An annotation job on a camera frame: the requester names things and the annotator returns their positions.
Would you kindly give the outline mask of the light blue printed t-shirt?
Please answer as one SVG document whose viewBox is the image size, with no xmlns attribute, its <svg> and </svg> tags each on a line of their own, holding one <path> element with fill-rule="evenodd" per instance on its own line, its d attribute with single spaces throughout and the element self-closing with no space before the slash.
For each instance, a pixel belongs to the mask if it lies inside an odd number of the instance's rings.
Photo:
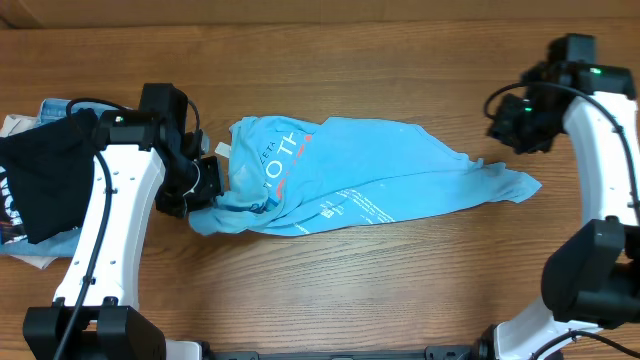
<svg viewBox="0 0 640 360">
<path fill-rule="evenodd" d="M 473 161 L 421 126 L 330 117 L 245 117 L 230 128 L 229 189 L 189 216 L 202 235 L 301 236 L 521 203 L 541 187 L 502 162 Z"/>
</svg>

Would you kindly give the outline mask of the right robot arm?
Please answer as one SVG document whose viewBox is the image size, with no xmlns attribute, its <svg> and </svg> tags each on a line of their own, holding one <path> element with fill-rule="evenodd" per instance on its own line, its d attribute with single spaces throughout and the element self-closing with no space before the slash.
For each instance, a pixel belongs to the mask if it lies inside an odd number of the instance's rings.
<svg viewBox="0 0 640 360">
<path fill-rule="evenodd" d="M 591 60 L 540 63 L 492 115 L 491 137 L 518 154 L 547 152 L 569 136 L 582 196 L 582 227 L 545 263 L 541 295 L 486 329 L 468 359 L 559 359 L 579 338 L 639 321 L 638 95 L 629 69 Z"/>
</svg>

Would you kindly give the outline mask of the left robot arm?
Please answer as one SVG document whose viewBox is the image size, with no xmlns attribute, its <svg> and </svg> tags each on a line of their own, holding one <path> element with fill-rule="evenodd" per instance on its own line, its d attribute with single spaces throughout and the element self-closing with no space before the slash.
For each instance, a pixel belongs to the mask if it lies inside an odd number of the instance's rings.
<svg viewBox="0 0 640 360">
<path fill-rule="evenodd" d="M 187 111 L 104 112 L 72 263 L 48 307 L 31 307 L 23 336 L 37 359 L 208 359 L 202 341 L 170 340 L 139 311 L 142 248 L 152 209 L 183 218 L 221 191 L 216 158 Z"/>
</svg>

